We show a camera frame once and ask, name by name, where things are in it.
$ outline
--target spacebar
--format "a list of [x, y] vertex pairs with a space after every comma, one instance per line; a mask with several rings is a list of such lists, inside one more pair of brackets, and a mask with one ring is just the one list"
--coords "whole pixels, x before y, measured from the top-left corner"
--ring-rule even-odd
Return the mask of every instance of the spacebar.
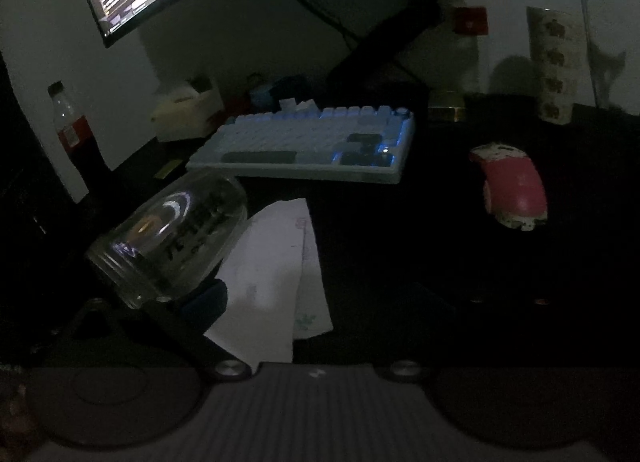
[[243, 162], [251, 164], [293, 164], [296, 152], [228, 152], [221, 162]]

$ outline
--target red mouse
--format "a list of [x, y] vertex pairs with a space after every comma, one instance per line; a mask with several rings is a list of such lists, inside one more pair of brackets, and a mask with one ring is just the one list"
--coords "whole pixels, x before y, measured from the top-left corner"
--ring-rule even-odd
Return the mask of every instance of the red mouse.
[[530, 231], [546, 221], [545, 188], [525, 152], [493, 142], [472, 149], [470, 159], [484, 171], [484, 207], [498, 222]]

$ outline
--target tissue box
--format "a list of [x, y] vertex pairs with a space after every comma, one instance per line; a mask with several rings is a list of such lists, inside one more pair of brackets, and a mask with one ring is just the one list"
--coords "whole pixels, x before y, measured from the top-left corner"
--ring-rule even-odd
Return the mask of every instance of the tissue box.
[[195, 90], [163, 98], [151, 122], [160, 142], [207, 137], [215, 128], [214, 116], [224, 109], [216, 87], [197, 93]]

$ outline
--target mechanical keyboard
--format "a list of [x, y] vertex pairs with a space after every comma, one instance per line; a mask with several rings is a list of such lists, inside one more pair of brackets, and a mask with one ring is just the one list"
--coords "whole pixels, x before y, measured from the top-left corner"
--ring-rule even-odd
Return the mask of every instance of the mechanical keyboard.
[[389, 106], [315, 106], [231, 118], [191, 157], [188, 169], [237, 176], [396, 184], [414, 116]]

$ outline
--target dark bottle cap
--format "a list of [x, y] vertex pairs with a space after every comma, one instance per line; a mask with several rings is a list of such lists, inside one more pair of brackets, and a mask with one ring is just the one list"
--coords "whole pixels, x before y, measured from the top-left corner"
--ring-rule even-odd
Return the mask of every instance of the dark bottle cap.
[[49, 88], [47, 88], [47, 92], [49, 92], [49, 97], [53, 97], [62, 92], [64, 89], [65, 87], [62, 86], [62, 81], [56, 81], [52, 85], [49, 85]]

